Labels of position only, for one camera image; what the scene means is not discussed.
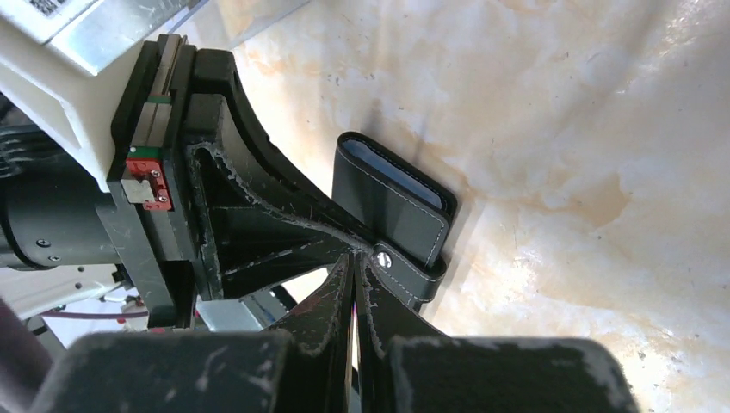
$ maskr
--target metal snap fastener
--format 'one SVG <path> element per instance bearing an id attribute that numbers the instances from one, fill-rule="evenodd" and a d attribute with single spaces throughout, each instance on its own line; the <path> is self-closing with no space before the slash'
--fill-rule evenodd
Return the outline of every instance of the metal snap fastener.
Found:
<path id="1" fill-rule="evenodd" d="M 383 268 L 390 268 L 393 265 L 393 260 L 391 260 L 390 256 L 384 251 L 379 252 L 375 256 L 375 260 L 378 262 L 378 265 Z"/>

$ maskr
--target marble surface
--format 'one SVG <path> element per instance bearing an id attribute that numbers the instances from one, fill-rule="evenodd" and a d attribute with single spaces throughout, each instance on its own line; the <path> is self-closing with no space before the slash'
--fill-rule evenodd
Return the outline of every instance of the marble surface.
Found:
<path id="1" fill-rule="evenodd" d="M 457 194 L 438 328 L 590 337 L 643 410 L 718 411 L 728 23 L 721 0 L 313 0 L 234 52 L 272 140 L 325 192 L 357 130 Z"/>

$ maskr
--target black leather wallet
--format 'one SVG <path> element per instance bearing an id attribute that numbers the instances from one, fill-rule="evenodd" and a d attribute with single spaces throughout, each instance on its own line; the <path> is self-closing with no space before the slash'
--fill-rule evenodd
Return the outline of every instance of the black leather wallet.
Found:
<path id="1" fill-rule="evenodd" d="M 337 141 L 332 199 L 379 238 L 375 259 L 386 286 L 409 305 L 433 300 L 456 197 L 374 140 L 347 132 Z"/>

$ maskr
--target white stitching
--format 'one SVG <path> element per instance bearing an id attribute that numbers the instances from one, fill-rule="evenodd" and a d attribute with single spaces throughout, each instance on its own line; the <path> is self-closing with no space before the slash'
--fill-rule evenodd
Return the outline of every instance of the white stitching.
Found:
<path id="1" fill-rule="evenodd" d="M 362 262 L 365 265 L 365 269 L 369 269 L 370 272 L 373 273 L 374 278 L 377 280 L 378 273 L 377 273 L 377 271 L 373 271 L 373 266 L 371 266 L 368 261 L 369 260 L 364 260 L 364 259 L 362 260 Z M 370 334 L 372 334 L 373 337 L 375 337 L 375 340 L 380 344 L 380 346 L 375 348 L 375 351 L 379 352 L 378 354 L 385 354 L 381 347 L 382 343 L 380 342 L 380 338 L 378 337 L 378 332 L 375 331 L 375 321 L 373 318 L 373 311 L 370 310 L 370 291 L 373 289 L 373 286 L 371 286 L 370 283 L 368 282 L 367 275 L 362 277 L 362 281 L 365 283 L 365 287 L 366 287 L 366 288 L 364 288 L 364 290 L 365 290 L 364 297 L 365 297 L 365 311 L 368 313 L 368 327 L 370 328 Z"/>
<path id="2" fill-rule="evenodd" d="M 441 202 L 443 202 L 444 204 L 446 203 L 446 200 L 445 200 L 445 199 L 443 199 L 443 197 L 442 197 L 442 196 L 441 196 L 441 195 L 440 195 L 440 194 L 438 193 L 438 191 L 436 191 L 435 189 L 433 189 L 433 188 L 431 187 L 431 185 L 429 185 L 428 183 L 426 183 L 426 182 L 423 182 L 423 181 L 421 181 L 421 178 L 419 178 L 419 177 L 417 177 L 417 176 L 413 175 L 413 174 L 412 174 L 411 172 L 408 172 L 407 170 L 405 170 L 405 168 L 403 168 L 402 166 L 400 166 L 400 165 L 398 165 L 397 163 L 395 163 L 395 162 L 394 162 L 394 161 L 393 161 L 393 160 L 392 160 L 392 159 L 391 159 L 390 157 L 388 157 L 388 156 L 387 156 L 386 154 L 384 154 L 384 153 L 382 153 L 382 152 L 378 151 L 378 149 L 377 149 L 377 148 L 374 148 L 373 146 L 370 146 L 370 144 L 368 144 L 368 142 L 365 142 L 365 141 L 362 141 L 362 140 L 359 140 L 359 139 L 357 139 L 357 141 L 358 141 L 358 142 L 360 142 L 360 143 L 362 143 L 362 144 L 364 144 L 364 145 L 365 145 L 365 146 L 367 146 L 368 148 L 370 148 L 370 150 L 371 150 L 371 151 L 373 151 L 373 152 L 377 153 L 377 154 L 378 154 L 378 155 L 380 155 L 380 156 L 381 156 L 381 157 L 382 157 L 383 159 L 386 159 L 386 160 L 387 160 L 387 161 L 388 161 L 388 162 L 389 162 L 389 163 L 390 163 L 390 164 L 391 164 L 392 166 L 394 166 L 394 167 L 398 168 L 399 170 L 401 170 L 401 171 L 405 172 L 405 173 L 406 173 L 406 174 L 407 174 L 408 176 L 410 176 L 411 178 L 415 179 L 416 181 L 418 181 L 418 182 L 421 182 L 421 184 L 422 184 L 422 185 L 424 185 L 424 186 L 425 186 L 426 188 L 428 188 L 428 189 L 430 189 L 431 191 L 433 191 L 433 193 L 434 193 L 434 194 L 436 194 L 436 195 L 437 195 L 437 196 L 439 197 L 439 199 L 441 199 Z"/>
<path id="3" fill-rule="evenodd" d="M 429 302 L 431 302 L 431 301 L 432 301 L 432 299 L 420 299 L 420 298 L 416 297 L 416 296 L 415 296 L 415 295 L 413 295 L 413 294 L 412 294 L 412 293 L 411 293 L 410 291 L 408 291 L 408 288 L 405 288 L 405 287 L 403 286 L 403 284 L 399 283 L 399 282 L 398 282 L 398 280 L 396 280 L 395 278 L 393 278 L 393 276 L 392 276 L 392 275 L 390 275 L 390 274 L 389 274 L 389 273 L 388 273 L 388 272 L 387 272 L 387 271 L 386 271 L 385 269 L 382 269 L 382 268 L 380 268 L 380 271 L 381 271 L 381 272 L 382 272 L 383 274 L 387 275 L 387 276 L 388 276 L 388 278 L 390 278 L 391 280 L 395 281 L 395 283 L 396 283 L 396 284 L 398 284 L 398 287 L 401 287 L 401 288 L 403 288 L 403 291 L 405 291 L 405 293 L 406 293 L 406 294 L 408 294 L 409 296 L 411 296 L 411 298 L 412 298 L 412 299 L 415 299 L 415 300 L 416 300 L 416 301 L 418 301 L 419 303 L 429 303 Z"/>
<path id="4" fill-rule="evenodd" d="M 393 192 L 394 194 L 396 194 L 397 196 L 399 196 L 399 197 L 403 198 L 403 199 L 404 199 L 404 200 L 405 200 L 406 202 L 408 202 L 409 204 L 413 205 L 413 206 L 414 206 L 414 207 L 416 207 L 417 209 L 421 210 L 421 211 L 422 211 L 423 213 L 425 213 L 426 215 L 429 215 L 429 216 L 431 216 L 431 217 L 432 217 L 433 219 L 435 219 L 435 220 L 436 220 L 436 222 L 438 222 L 439 224 L 441 224 L 441 230 L 439 230 L 439 232 L 438 232 L 438 235 L 436 235 L 436 241 L 434 241 L 434 244 L 433 244 L 433 246 L 431 246 L 431 251 L 429 252 L 429 257 L 428 257 L 428 258 L 426 258 L 426 261 L 429 261 L 429 260 L 431 259 L 431 256 L 433 256 L 433 251 L 434 251 L 434 250 L 436 249 L 436 244 L 438 243 L 438 240 L 439 240 L 439 238 L 441 238 L 441 234 L 442 234 L 442 232 L 443 232 L 443 228 L 445 228 L 445 227 L 446 227 L 446 225 L 445 225 L 445 224 L 443 223 L 443 221 L 441 221 L 440 219 L 438 219 L 437 217 L 435 217 L 435 216 L 434 216 L 433 214 L 429 213 L 428 211 L 426 211 L 426 210 L 425 210 L 425 209 L 423 209 L 422 207 L 420 207 L 420 206 L 416 205 L 415 203 L 413 203 L 413 201 L 412 201 L 412 200 L 409 200 L 408 198 L 405 198 L 405 197 L 404 197 L 403 195 L 399 194 L 399 193 L 398 193 L 398 192 L 397 192 L 397 191 L 396 191 L 395 189 L 393 189 L 393 188 L 390 188 L 390 187 L 388 187 L 388 186 L 387 186 L 387 185 L 386 185 L 385 183 L 383 183 L 383 182 L 382 182 L 381 180 L 379 180 L 378 178 L 376 178 L 376 177 L 374 177 L 374 176 L 370 175 L 370 174 L 369 174 L 368 172 L 366 172 L 365 170 L 363 170 L 363 169 L 362 169 L 362 168 L 360 168 L 359 166 L 357 166 L 357 165 L 355 165 L 354 163 L 352 163 L 352 161 L 350 161 L 350 160 L 349 160 L 349 159 L 348 159 L 348 158 L 347 158 L 347 157 L 346 157 L 346 156 L 344 155 L 344 153 L 342 152 L 342 150 L 341 150 L 341 149 L 340 149 L 339 147 L 337 148 L 337 152 L 338 152 L 338 153 L 340 154 L 340 156 L 341 156 L 341 157 L 342 157 L 342 158 L 343 158 L 343 159 L 344 159 L 345 161 L 347 161 L 347 163 L 349 163 L 350 165 L 352 165 L 352 166 L 354 166 L 354 167 L 358 168 L 358 169 L 359 169 L 359 170 L 360 170 L 360 171 L 361 171 L 361 172 L 362 172 L 363 174 L 365 174 L 365 175 L 367 175 L 367 176 L 369 176 L 369 177 L 373 178 L 373 179 L 374 179 L 374 180 L 375 180 L 376 182 L 378 182 L 378 183 L 379 183 L 380 185 L 382 185 L 382 186 L 384 186 L 384 187 L 386 187 L 386 188 L 390 189 L 390 190 L 391 190 L 391 191 L 392 191 L 392 192 Z"/>
<path id="5" fill-rule="evenodd" d="M 414 273 L 416 273 L 417 276 L 423 278 L 427 282 L 438 282 L 438 281 L 440 281 L 443 278 L 443 275 L 440 276 L 440 277 L 438 277 L 438 278 L 436 278 L 435 280 L 432 280 L 431 278 L 427 278 L 425 275 L 421 274 L 420 271 L 418 271 L 417 269 L 415 269 L 405 258 L 403 258 L 402 256 L 400 256 L 397 252 L 395 252 L 392 248 L 388 247 L 384 243 L 377 243 L 375 246 L 376 247 L 377 246 L 380 246 L 380 247 L 383 247 L 386 250 L 390 251 L 394 256 L 397 256 L 406 266 L 408 266 L 408 268 L 410 268 Z"/>

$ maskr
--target white marble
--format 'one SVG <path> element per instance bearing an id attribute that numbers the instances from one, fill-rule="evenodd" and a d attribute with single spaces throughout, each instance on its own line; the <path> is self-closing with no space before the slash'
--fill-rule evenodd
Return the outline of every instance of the white marble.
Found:
<path id="1" fill-rule="evenodd" d="M 590 337 L 643 410 L 717 411 L 728 23 L 721 0 L 314 0 L 235 53 L 272 140 L 324 191 L 347 130 L 455 191 L 437 327 Z"/>

